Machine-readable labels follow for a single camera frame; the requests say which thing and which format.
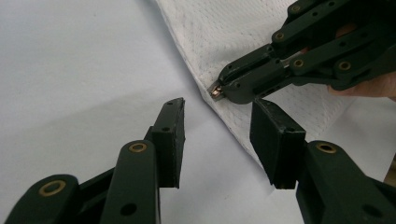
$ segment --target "human hand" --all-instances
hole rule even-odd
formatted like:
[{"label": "human hand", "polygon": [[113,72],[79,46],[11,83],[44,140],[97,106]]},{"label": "human hand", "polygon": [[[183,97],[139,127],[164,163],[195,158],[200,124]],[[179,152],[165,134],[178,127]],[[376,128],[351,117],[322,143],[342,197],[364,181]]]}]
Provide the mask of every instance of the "human hand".
[{"label": "human hand", "polygon": [[389,97],[396,102],[396,72],[361,82],[344,91],[335,91],[329,87],[329,93],[344,96]]}]

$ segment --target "screw hole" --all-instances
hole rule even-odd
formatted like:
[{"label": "screw hole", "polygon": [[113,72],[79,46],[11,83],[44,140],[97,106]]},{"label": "screw hole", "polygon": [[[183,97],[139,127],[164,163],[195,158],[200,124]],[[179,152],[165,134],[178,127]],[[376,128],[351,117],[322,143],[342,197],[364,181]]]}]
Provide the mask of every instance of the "screw hole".
[{"label": "screw hole", "polygon": [[63,180],[53,180],[40,188],[38,193],[43,197],[49,197],[61,192],[66,187]]},{"label": "screw hole", "polygon": [[351,64],[350,64],[349,62],[341,62],[341,63],[338,65],[338,68],[339,68],[340,70],[343,70],[343,71],[349,70],[350,67],[351,67]]},{"label": "screw hole", "polygon": [[303,65],[304,65],[304,61],[303,60],[294,61],[294,66],[296,66],[296,67],[302,67]]},{"label": "screw hole", "polygon": [[128,203],[128,204],[125,204],[125,205],[121,208],[120,213],[121,213],[123,216],[128,217],[128,216],[130,216],[130,215],[133,215],[133,214],[136,212],[136,210],[137,210],[136,204],[134,204],[134,203]]},{"label": "screw hole", "polygon": [[283,39],[283,37],[285,37],[285,35],[284,35],[283,33],[277,33],[277,34],[275,35],[275,38],[276,38],[276,39]]},{"label": "screw hole", "polygon": [[319,143],[317,144],[317,149],[319,149],[320,151],[326,152],[326,153],[335,153],[337,152],[337,149],[335,149],[335,147],[326,144],[326,143]]},{"label": "screw hole", "polygon": [[298,6],[298,5],[295,5],[295,6],[293,6],[293,7],[291,8],[291,11],[293,11],[293,12],[297,12],[297,11],[300,11],[300,9],[301,9],[301,7],[300,7],[300,6]]},{"label": "screw hole", "polygon": [[381,211],[379,211],[376,207],[374,207],[370,204],[365,204],[363,206],[363,211],[372,217],[382,217],[383,216]]},{"label": "screw hole", "polygon": [[129,150],[131,152],[142,152],[144,150],[146,150],[148,148],[148,146],[144,143],[135,143],[131,146],[129,146]]}]

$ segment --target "metal tip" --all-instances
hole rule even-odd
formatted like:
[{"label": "metal tip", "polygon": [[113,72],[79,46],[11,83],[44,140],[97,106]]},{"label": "metal tip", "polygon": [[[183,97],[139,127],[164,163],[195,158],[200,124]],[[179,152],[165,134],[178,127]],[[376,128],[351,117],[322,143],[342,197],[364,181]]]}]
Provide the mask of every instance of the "metal tip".
[{"label": "metal tip", "polygon": [[214,99],[215,101],[224,98],[224,95],[222,94],[221,86],[218,82],[213,83],[209,87],[208,91],[212,99]]}]

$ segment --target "white paper towel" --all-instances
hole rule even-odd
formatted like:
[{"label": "white paper towel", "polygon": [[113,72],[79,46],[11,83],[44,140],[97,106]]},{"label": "white paper towel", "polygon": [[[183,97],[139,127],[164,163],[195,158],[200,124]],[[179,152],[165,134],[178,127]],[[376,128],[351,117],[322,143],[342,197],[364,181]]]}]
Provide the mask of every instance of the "white paper towel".
[{"label": "white paper towel", "polygon": [[[204,99],[258,162],[249,142],[251,104],[214,102],[206,89],[221,69],[271,42],[287,17],[290,0],[157,0],[163,17]],[[266,98],[307,130],[307,141],[328,128],[351,103],[331,96],[323,85],[288,86]]]}]

